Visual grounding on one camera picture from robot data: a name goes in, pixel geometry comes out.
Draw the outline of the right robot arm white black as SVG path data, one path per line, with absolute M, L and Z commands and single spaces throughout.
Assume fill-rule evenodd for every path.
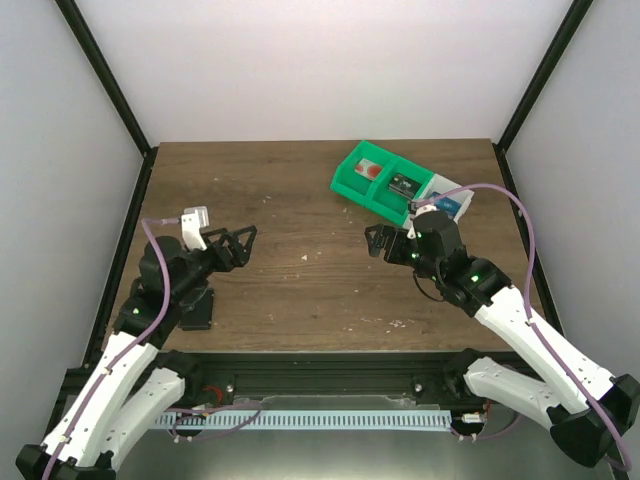
M 370 256 L 431 279 L 447 303 L 502 338 L 537 373 L 531 378 L 471 351 L 452 388 L 501 403 L 549 431 L 571 460 L 596 466 L 634 424 L 639 383 L 615 376 L 580 352 L 536 311 L 491 261 L 471 256 L 444 212 L 417 215 L 410 228 L 377 224 L 364 231 Z

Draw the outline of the black card holder wallet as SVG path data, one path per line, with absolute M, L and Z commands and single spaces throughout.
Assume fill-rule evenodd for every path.
M 179 328 L 182 331 L 208 331 L 212 326 L 215 292 L 211 287 L 195 289 L 180 303 L 182 318 Z

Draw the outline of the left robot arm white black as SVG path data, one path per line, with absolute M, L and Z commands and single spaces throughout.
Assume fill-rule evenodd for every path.
M 41 443 L 19 452 L 23 478 L 113 479 L 162 413 L 199 395 L 193 356 L 158 355 L 186 314 L 212 308 L 209 276 L 248 263 L 257 229 L 205 232 L 185 218 L 179 223 L 181 239 L 148 238 L 140 275 L 78 397 Z

